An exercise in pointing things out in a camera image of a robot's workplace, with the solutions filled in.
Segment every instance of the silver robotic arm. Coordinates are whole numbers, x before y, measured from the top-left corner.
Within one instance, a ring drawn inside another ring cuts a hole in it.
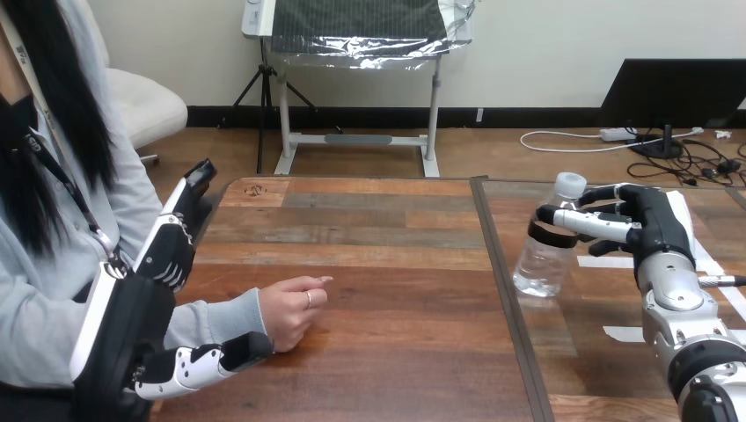
[[[215,174],[205,160],[180,180],[132,268],[108,238],[98,238],[107,259],[91,285],[69,365],[75,420],[146,420],[153,400],[193,393],[273,353],[258,332],[221,345],[164,350],[174,293],[192,270],[194,239],[211,209],[202,196]]]
[[[581,240],[603,239],[589,248],[592,255],[632,253],[643,335],[684,422],[746,422],[746,349],[702,289],[741,286],[744,279],[698,277],[691,218],[680,193],[620,184],[588,190],[577,205],[597,200],[621,201],[582,211],[543,206],[537,218]]]

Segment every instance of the white wall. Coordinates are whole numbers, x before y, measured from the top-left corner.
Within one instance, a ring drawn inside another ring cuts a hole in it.
[[[244,0],[89,2],[112,66],[188,105],[232,104],[257,69]],[[746,57],[746,0],[482,0],[474,19],[474,42],[444,59],[442,106],[594,107],[626,57]],[[430,69],[289,78],[317,106],[427,106]]]

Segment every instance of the monitor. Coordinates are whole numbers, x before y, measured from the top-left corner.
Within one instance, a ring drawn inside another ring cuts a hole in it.
[[[661,129],[725,127],[745,99],[746,59],[626,59],[597,123]],[[668,142],[659,143],[650,146],[659,149]]]

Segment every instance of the wooden floor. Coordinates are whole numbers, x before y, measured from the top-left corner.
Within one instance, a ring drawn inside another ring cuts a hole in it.
[[[623,149],[597,154],[560,154],[536,152],[523,147],[518,139],[531,129],[439,129],[435,151],[445,178],[469,178],[488,175],[511,180],[554,180],[557,173],[573,171],[598,183],[633,182],[626,173],[629,164],[641,157]],[[577,134],[597,134],[598,129],[562,129]],[[368,131],[394,135],[418,135],[421,130]],[[161,164],[150,169],[150,177],[164,199],[184,172],[209,156],[220,174],[214,186],[225,186],[238,178],[256,174],[257,136],[253,129],[187,128],[168,139],[141,149],[141,154],[159,154]],[[720,149],[734,158],[739,145],[746,142],[746,130],[734,132],[729,141],[716,141],[714,132],[693,137]],[[536,135],[528,142],[545,148],[599,148],[597,139],[577,139]],[[264,170],[274,172],[282,152],[280,134],[269,131],[265,140]],[[692,154],[707,154],[694,149]],[[300,147],[291,174],[316,176],[356,176],[418,178],[422,175],[420,152],[410,147]],[[659,186],[677,184],[672,176],[645,179]]]

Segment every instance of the tripod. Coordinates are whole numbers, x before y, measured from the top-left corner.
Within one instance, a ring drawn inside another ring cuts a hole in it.
[[[236,108],[238,107],[238,104],[244,99],[246,93],[259,79],[259,76],[261,76],[261,105],[259,108],[259,151],[257,156],[257,174],[261,174],[261,157],[262,149],[264,147],[264,125],[266,123],[265,107],[269,107],[269,109],[272,110],[272,91],[269,86],[269,77],[278,77],[277,70],[275,70],[274,67],[272,67],[272,65],[270,65],[267,61],[267,52],[264,48],[264,40],[260,40],[259,43],[261,50],[261,63],[259,65],[257,73],[254,74],[252,80],[244,88],[244,91],[241,92],[241,95],[238,97],[236,102],[233,103],[233,107],[230,108],[229,115],[223,117],[223,121],[217,126],[218,129],[221,129],[226,128],[230,125],[234,115],[236,114]],[[296,94],[311,109],[311,112],[315,113],[317,110],[316,106],[314,106],[299,90],[297,90],[296,87],[290,84],[290,82],[287,82],[287,84],[288,88],[290,88],[290,90],[293,91],[293,93]]]

